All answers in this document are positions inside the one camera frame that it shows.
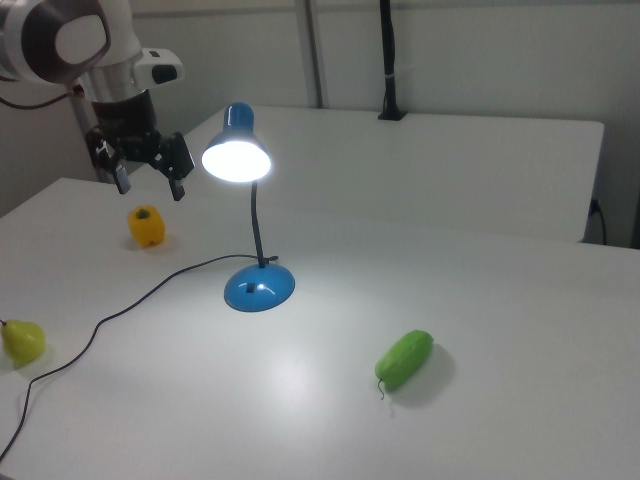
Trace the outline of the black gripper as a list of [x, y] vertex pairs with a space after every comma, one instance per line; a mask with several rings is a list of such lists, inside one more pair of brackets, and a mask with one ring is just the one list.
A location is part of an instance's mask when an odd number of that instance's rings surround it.
[[121, 195], [131, 184], [124, 165], [151, 163], [168, 180], [174, 201], [185, 195], [184, 180], [194, 169], [183, 135], [162, 136], [149, 90], [118, 102], [92, 102], [97, 125], [85, 134], [89, 156], [102, 183], [115, 185]]

